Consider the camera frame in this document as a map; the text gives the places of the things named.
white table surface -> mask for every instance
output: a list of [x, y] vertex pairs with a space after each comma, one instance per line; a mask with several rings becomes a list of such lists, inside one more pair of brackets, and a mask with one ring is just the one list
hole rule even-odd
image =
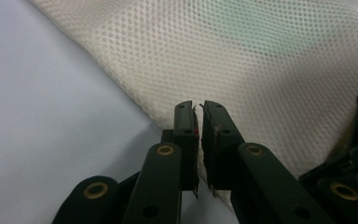
[[[36, 7], [0, 1], [0, 223], [50, 223], [83, 179], [139, 171], [160, 135]], [[198, 200], [184, 193], [181, 219], [238, 223], [203, 182]]]

screw hole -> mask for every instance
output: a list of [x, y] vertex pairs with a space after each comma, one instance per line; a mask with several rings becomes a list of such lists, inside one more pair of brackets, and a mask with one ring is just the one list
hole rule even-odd
[[157, 153], [161, 156], [168, 156], [173, 154], [174, 149], [170, 146], [162, 146], [157, 148]]
[[143, 211], [144, 217], [156, 217], [158, 215], [158, 207], [155, 205], [150, 205], [144, 208]]
[[96, 182], [88, 185], [84, 189], [83, 195], [88, 199], [97, 199], [104, 196], [104, 194], [107, 192], [107, 189], [108, 187], [104, 182]]
[[264, 153], [263, 149], [260, 147], [248, 146], [246, 149], [256, 156], [259, 156]]
[[310, 219], [310, 211], [303, 207], [295, 207], [294, 212], [298, 217]]
[[330, 189], [339, 197], [349, 200], [349, 201], [357, 201], [358, 200], [358, 193], [356, 190], [340, 184], [338, 182], [334, 182], [330, 185]]

white fabric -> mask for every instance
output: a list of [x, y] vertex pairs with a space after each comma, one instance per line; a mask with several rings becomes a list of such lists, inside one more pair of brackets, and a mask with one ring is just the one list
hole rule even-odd
[[358, 1], [32, 2], [162, 128], [176, 104], [216, 101], [294, 176], [324, 160], [355, 108]]

perforated texture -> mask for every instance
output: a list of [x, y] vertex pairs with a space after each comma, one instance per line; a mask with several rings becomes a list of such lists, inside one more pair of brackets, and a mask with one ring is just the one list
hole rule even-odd
[[295, 176], [355, 108], [358, 1], [32, 2], [162, 128], [180, 102], [219, 102]]

white surface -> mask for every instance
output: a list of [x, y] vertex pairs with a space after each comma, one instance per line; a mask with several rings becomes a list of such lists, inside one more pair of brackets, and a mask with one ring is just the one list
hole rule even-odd
[[177, 102], [216, 101], [294, 176], [354, 112], [358, 0], [31, 1], [161, 127]]
[[[0, 1], [0, 223], [50, 223], [78, 182], [132, 175], [159, 136], [140, 107], [40, 11]], [[236, 222], [204, 184], [198, 201], [184, 195], [182, 223]]]

